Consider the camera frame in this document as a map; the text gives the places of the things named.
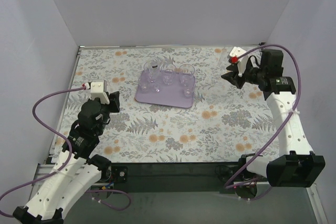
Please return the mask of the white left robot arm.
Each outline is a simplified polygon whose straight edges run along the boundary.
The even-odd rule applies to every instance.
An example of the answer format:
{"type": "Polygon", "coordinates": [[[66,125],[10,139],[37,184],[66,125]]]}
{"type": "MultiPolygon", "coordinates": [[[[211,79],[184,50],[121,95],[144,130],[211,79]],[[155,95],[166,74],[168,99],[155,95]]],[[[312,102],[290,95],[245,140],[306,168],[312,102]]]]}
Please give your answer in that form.
{"type": "Polygon", "coordinates": [[[77,200],[97,181],[111,176],[111,162],[91,153],[110,122],[120,111],[120,93],[103,92],[103,98],[91,97],[80,109],[70,128],[58,160],[49,175],[40,178],[42,186],[13,217],[20,223],[63,223],[77,200]]]}

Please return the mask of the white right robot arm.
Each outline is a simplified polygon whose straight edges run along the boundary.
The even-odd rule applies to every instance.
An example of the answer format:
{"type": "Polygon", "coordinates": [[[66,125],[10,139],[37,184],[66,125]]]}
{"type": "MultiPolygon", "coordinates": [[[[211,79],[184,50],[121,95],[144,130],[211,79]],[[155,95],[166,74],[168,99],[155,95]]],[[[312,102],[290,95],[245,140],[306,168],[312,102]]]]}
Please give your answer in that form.
{"type": "Polygon", "coordinates": [[[324,169],[324,157],[316,155],[304,133],[297,110],[301,83],[283,76],[280,45],[259,46],[261,59],[251,61],[251,51],[234,47],[229,53],[228,73],[221,76],[237,88],[255,84],[271,110],[276,132],[256,154],[244,158],[244,165],[225,183],[248,172],[266,178],[272,187],[310,187],[324,169]]]}

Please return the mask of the clear stemmed glass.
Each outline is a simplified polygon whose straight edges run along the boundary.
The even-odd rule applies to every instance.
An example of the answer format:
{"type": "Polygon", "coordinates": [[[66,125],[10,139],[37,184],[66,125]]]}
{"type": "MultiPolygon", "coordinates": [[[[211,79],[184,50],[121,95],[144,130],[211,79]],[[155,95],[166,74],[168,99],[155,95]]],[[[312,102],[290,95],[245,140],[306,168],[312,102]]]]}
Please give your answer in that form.
{"type": "Polygon", "coordinates": [[[148,77],[149,77],[149,81],[150,82],[155,82],[156,78],[158,77],[159,73],[160,73],[160,67],[161,64],[158,60],[150,60],[148,62],[148,77]]]}

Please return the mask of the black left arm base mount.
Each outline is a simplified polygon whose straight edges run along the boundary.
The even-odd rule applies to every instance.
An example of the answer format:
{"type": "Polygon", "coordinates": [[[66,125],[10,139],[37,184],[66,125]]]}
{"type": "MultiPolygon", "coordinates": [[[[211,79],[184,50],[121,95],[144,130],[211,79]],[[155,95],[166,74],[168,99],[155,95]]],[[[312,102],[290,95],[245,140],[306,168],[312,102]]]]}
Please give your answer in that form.
{"type": "Polygon", "coordinates": [[[128,180],[128,171],[126,166],[109,166],[102,172],[101,181],[109,183],[126,183],[128,180]]]}

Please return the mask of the clear wine glass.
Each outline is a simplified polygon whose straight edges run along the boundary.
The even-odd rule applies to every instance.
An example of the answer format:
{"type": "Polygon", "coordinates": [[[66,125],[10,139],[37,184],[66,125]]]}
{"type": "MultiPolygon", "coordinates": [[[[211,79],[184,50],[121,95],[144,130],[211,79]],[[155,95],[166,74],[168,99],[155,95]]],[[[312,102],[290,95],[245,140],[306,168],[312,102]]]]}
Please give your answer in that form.
{"type": "Polygon", "coordinates": [[[155,93],[159,93],[161,91],[161,85],[157,82],[153,82],[152,89],[155,93]]]}

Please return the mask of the tall clear glass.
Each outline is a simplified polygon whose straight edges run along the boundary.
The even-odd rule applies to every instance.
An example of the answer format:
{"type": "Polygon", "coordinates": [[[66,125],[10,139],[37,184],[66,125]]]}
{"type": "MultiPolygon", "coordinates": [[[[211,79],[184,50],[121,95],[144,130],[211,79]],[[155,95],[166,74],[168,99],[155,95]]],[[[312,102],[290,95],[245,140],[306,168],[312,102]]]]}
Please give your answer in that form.
{"type": "Polygon", "coordinates": [[[222,67],[228,63],[230,59],[229,53],[231,52],[231,50],[232,50],[232,47],[222,48],[220,56],[219,56],[219,60],[217,63],[218,67],[222,67]]]}

